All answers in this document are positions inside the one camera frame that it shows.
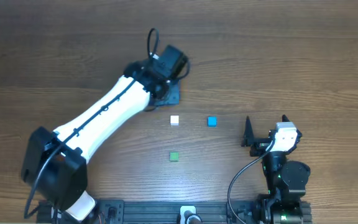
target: green cube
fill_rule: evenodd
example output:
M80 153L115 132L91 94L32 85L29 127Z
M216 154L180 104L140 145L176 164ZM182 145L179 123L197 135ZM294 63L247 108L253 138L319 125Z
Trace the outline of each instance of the green cube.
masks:
M179 161L179 152L170 152L169 161L178 162Z

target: wooden surface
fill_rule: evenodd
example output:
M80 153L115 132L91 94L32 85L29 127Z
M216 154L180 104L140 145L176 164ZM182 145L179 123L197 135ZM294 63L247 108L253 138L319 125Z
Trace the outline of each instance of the wooden surface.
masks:
M311 167L314 222L358 223L358 0L0 0L0 222L23 222L31 132L101 98L145 58L151 27L160 52L173 44L191 58L182 101L138 114L101 146L88 166L92 195L225 201L251 161L239 146L246 116L263 137L285 113L304 135L289 158ZM232 196L266 191L257 165Z

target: small cube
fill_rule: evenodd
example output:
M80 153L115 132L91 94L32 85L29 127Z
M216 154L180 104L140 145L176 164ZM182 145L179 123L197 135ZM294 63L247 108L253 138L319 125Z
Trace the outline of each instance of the small cube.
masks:
M172 126L179 125L179 115L171 115L171 125Z
M208 127L210 128L216 127L216 117L208 117Z
M169 161L178 162L179 161L179 152L170 152Z

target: blue cube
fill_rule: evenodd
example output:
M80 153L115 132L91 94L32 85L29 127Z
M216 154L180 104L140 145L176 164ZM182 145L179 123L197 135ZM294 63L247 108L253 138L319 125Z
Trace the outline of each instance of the blue cube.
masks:
M210 128L216 127L216 117L208 117L208 127Z

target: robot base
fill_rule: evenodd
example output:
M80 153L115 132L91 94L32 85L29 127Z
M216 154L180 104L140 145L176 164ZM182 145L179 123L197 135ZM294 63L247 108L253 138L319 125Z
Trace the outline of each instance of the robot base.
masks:
M253 202L233 201L232 206L247 224L259 224L253 221L250 208ZM37 223L56 223L52 219L52 206L40 202ZM203 223L233 224L226 202L124 202L123 200L98 200L97 217L92 224L177 224L181 206L196 207ZM310 204L302 202L303 224L313 224ZM59 224L78 224L69 214L61 214Z

